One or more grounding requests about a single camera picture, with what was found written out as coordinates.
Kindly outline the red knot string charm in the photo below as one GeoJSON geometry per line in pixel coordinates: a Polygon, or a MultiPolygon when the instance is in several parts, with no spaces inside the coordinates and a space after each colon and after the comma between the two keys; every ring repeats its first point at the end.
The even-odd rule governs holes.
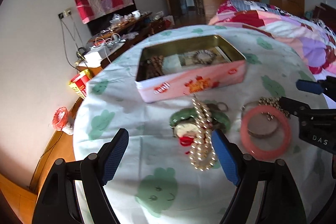
{"type": "Polygon", "coordinates": [[[194,137],[182,136],[179,137],[179,144],[183,147],[189,147],[194,142],[194,137]]]}

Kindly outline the red yellow carton box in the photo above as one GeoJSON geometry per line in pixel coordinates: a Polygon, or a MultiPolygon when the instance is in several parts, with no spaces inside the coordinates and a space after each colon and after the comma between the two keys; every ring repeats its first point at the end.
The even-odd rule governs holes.
{"type": "Polygon", "coordinates": [[[91,80],[91,78],[90,70],[84,69],[74,76],[69,81],[68,85],[80,98],[85,99],[87,96],[86,85],[87,82],[91,80]]]}

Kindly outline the silver mesh band watch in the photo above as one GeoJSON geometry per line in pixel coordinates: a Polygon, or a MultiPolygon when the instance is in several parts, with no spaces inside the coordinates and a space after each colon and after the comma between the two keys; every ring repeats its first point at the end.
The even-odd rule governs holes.
{"type": "Polygon", "coordinates": [[[178,138],[194,138],[198,133],[198,129],[198,126],[193,122],[181,122],[173,128],[173,132],[178,138]]]}

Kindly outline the dark wooden headboard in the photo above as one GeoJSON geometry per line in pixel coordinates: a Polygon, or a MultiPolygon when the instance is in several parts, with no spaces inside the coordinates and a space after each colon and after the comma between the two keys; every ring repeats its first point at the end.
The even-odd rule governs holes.
{"type": "Polygon", "coordinates": [[[336,9],[331,6],[320,3],[315,6],[313,11],[313,19],[320,19],[326,24],[329,28],[336,31],[336,9]]]}

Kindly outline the pink plastic bangle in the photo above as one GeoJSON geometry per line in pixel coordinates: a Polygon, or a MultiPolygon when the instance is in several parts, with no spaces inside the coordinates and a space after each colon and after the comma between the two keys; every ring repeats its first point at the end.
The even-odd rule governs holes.
{"type": "Polygon", "coordinates": [[[240,139],[245,150],[256,159],[276,159],[289,148],[289,120],[273,106],[246,104],[241,110],[240,139]]]}

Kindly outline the white box device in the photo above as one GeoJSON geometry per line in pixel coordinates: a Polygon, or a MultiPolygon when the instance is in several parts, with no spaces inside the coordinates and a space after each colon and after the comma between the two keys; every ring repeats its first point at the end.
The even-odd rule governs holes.
{"type": "Polygon", "coordinates": [[[110,50],[107,47],[96,48],[87,52],[84,55],[84,59],[89,67],[99,67],[101,61],[105,59],[109,53],[110,50]]]}

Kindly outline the paper leaflet in tin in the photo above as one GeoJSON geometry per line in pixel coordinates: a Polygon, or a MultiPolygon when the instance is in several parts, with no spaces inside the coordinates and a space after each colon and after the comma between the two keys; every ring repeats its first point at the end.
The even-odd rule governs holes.
{"type": "Polygon", "coordinates": [[[230,63],[231,59],[219,46],[205,50],[183,52],[163,58],[162,72],[164,75],[189,71],[203,66],[230,63]]]}

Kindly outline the white green patterned bedsheet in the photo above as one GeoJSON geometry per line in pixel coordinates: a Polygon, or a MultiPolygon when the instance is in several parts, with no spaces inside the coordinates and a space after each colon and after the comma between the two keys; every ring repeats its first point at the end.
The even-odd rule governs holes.
{"type": "Polygon", "coordinates": [[[235,186],[219,163],[205,171],[190,163],[189,147],[179,144],[169,125],[172,114],[193,107],[193,97],[145,103],[135,78],[144,48],[173,40],[220,35],[247,60],[244,80],[199,92],[196,98],[227,104],[229,141],[241,145],[242,107],[260,98],[285,96],[314,109],[333,109],[324,95],[299,91],[297,80],[316,80],[299,55],[286,44],[258,31],[235,27],[190,26],[164,31],[144,40],[109,64],[87,85],[87,97],[75,118],[76,160],[96,153],[119,129],[129,144],[105,193],[121,223],[219,223],[235,186]]]}

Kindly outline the red patchwork cloth cover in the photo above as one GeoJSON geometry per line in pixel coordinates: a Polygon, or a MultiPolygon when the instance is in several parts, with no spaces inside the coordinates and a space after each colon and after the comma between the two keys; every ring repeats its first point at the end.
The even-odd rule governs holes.
{"type": "Polygon", "coordinates": [[[134,5],[134,0],[75,0],[83,24],[134,5]]]}

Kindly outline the pink patchwork quilt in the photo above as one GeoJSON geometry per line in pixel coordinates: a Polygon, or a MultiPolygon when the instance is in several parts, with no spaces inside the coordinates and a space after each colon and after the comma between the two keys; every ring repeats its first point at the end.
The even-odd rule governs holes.
{"type": "Polygon", "coordinates": [[[322,20],[302,19],[261,2],[225,0],[209,25],[259,31],[292,47],[314,75],[335,74],[335,32],[322,20]]]}

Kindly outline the green jade bangle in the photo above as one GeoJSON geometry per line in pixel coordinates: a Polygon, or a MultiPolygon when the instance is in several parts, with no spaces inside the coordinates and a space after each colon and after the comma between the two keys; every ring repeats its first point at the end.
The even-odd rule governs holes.
{"type": "MultiPolygon", "coordinates": [[[[205,104],[210,108],[214,129],[221,129],[222,132],[228,131],[231,128],[231,121],[227,115],[229,110],[227,104],[210,100],[205,100],[205,104]]],[[[184,108],[171,115],[169,125],[173,129],[181,122],[194,121],[196,116],[197,114],[193,107],[184,108]]]]}

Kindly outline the wall power socket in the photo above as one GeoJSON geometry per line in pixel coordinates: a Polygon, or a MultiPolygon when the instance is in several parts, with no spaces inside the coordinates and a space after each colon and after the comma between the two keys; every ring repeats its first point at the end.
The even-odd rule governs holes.
{"type": "Polygon", "coordinates": [[[71,9],[66,9],[58,14],[59,19],[63,19],[64,17],[70,16],[72,14],[71,9]]]}

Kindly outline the pink metal tin box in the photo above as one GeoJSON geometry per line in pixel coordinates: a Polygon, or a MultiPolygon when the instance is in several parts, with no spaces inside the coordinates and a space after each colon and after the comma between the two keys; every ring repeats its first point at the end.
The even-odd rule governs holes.
{"type": "Polygon", "coordinates": [[[173,40],[142,50],[135,84],[146,103],[244,80],[246,57],[220,35],[173,40]]]}

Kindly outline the bin with red bag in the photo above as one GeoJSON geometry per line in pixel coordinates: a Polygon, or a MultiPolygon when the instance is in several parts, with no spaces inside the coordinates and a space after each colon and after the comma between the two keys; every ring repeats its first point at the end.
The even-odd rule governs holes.
{"type": "Polygon", "coordinates": [[[62,131],[67,135],[74,134],[74,119],[66,107],[56,110],[52,119],[52,126],[57,131],[62,131]]]}

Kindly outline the wooden tv cabinet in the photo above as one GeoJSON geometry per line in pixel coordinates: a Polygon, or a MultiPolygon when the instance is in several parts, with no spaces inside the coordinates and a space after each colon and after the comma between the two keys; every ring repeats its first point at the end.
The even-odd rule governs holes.
{"type": "Polygon", "coordinates": [[[101,61],[100,66],[89,67],[84,59],[86,53],[82,53],[79,60],[76,61],[75,67],[79,71],[89,69],[91,74],[95,76],[131,47],[165,29],[164,14],[161,11],[156,14],[142,12],[138,18],[134,14],[130,14],[127,20],[117,15],[114,24],[90,38],[86,44],[86,53],[101,47],[107,47],[110,50],[108,56],[101,61]]]}

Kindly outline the silver metal bangle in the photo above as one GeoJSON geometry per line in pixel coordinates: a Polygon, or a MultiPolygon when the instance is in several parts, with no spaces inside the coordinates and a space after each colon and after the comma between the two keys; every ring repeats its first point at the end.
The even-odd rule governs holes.
{"type": "Polygon", "coordinates": [[[280,126],[279,121],[270,113],[260,112],[248,122],[248,133],[258,139],[272,137],[280,126]]]}

